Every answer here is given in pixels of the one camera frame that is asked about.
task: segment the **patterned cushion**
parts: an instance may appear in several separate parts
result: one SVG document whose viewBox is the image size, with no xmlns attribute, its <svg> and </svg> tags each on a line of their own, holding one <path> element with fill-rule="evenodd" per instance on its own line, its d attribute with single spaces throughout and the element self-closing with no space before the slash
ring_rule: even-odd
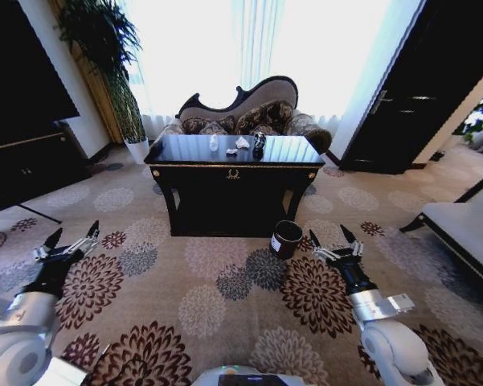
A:
<svg viewBox="0 0 483 386">
<path fill-rule="evenodd" d="M 269 101 L 247 111 L 238 120 L 237 134 L 249 134 L 258 125 L 269 125 L 278 134 L 283 134 L 286 123 L 293 115 L 293 107 L 286 101 Z"/>
<path fill-rule="evenodd" d="M 268 125 L 258 125 L 254 130 L 250 132 L 251 135 L 261 132 L 266 135 L 279 135 L 271 126 Z"/>
<path fill-rule="evenodd" d="M 211 119 L 201 118 L 201 117 L 191 117 L 187 118 L 182 123 L 182 128 L 186 134 L 199 134 L 208 123 L 211 122 Z M 234 133 L 235 128 L 235 118 L 233 115 L 229 115 L 224 119 L 221 119 L 216 122 L 218 125 L 223 127 L 227 133 Z"/>
<path fill-rule="evenodd" d="M 180 125 L 176 125 L 174 123 L 165 126 L 164 134 L 184 134 L 182 127 Z"/>
<path fill-rule="evenodd" d="M 200 130 L 199 134 L 218 134 L 218 135 L 227 135 L 228 132 L 219 125 L 217 121 L 209 122 L 206 127 Z"/>
<path fill-rule="evenodd" d="M 297 114 L 289 120 L 286 133 L 288 135 L 304 135 L 308 131 L 307 128 L 314 124 L 314 119 L 310 115 Z"/>
</svg>

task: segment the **floral carpet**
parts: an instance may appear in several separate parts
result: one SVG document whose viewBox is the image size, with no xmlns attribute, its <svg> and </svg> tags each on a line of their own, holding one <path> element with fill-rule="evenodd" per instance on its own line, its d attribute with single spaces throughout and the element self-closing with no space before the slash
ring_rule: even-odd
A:
<svg viewBox="0 0 483 386">
<path fill-rule="evenodd" d="M 74 265 L 57 306 L 54 354 L 87 384 L 187 385 L 222 364 L 302 376 L 309 384 L 378 385 L 338 273 L 312 258 L 308 237 L 280 261 L 268 239 L 171 237 L 149 169 L 116 149 L 91 179 L 27 203 L 63 221 L 61 244 L 100 220 L 100 244 Z M 368 276 L 416 308 L 399 320 L 424 340 L 446 384 L 483 385 L 483 291 L 427 230 L 402 234 L 421 207 L 453 201 L 483 177 L 464 146 L 404 175 L 346 173 L 328 164 L 297 222 L 324 245 L 339 224 L 365 243 Z M 233 216 L 251 216 L 236 214 Z M 19 208 L 0 212 L 0 294 L 12 298 L 39 266 L 31 250 L 57 225 Z"/>
</svg>

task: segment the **black cabinet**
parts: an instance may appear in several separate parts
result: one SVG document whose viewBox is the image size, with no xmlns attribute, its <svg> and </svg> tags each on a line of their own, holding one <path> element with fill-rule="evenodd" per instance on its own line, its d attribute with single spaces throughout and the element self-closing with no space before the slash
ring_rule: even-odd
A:
<svg viewBox="0 0 483 386">
<path fill-rule="evenodd" d="M 0 211 L 91 177 L 64 132 L 0 146 Z"/>
</svg>

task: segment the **green leaves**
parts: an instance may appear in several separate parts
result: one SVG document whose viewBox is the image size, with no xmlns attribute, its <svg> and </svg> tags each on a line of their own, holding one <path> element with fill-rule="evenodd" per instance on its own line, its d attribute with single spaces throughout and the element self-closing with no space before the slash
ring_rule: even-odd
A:
<svg viewBox="0 0 483 386">
<path fill-rule="evenodd" d="M 130 50 L 141 49 L 135 26 L 112 0 L 67 0 L 59 14 L 60 38 L 78 43 L 95 69 L 123 76 L 124 62 L 135 60 Z"/>
<path fill-rule="evenodd" d="M 123 138 L 128 143 L 143 142 L 141 114 L 123 65 L 136 60 L 130 50 L 141 49 L 134 25 L 113 0 L 66 0 L 59 26 L 60 38 L 70 50 L 77 43 L 82 56 L 104 75 Z"/>
</svg>

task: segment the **black console table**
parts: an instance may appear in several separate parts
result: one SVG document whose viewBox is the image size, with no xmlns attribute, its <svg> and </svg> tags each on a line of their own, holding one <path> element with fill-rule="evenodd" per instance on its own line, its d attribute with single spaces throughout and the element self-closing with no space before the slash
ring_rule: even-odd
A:
<svg viewBox="0 0 483 386">
<path fill-rule="evenodd" d="M 294 220 L 305 189 L 324 162 L 304 137 L 268 136 L 264 156 L 235 149 L 239 136 L 220 135 L 209 149 L 208 135 L 165 135 L 145 163 L 162 190 L 172 236 L 269 237 L 279 220 Z M 176 204 L 173 190 L 178 192 Z M 291 190 L 287 211 L 282 203 Z"/>
</svg>

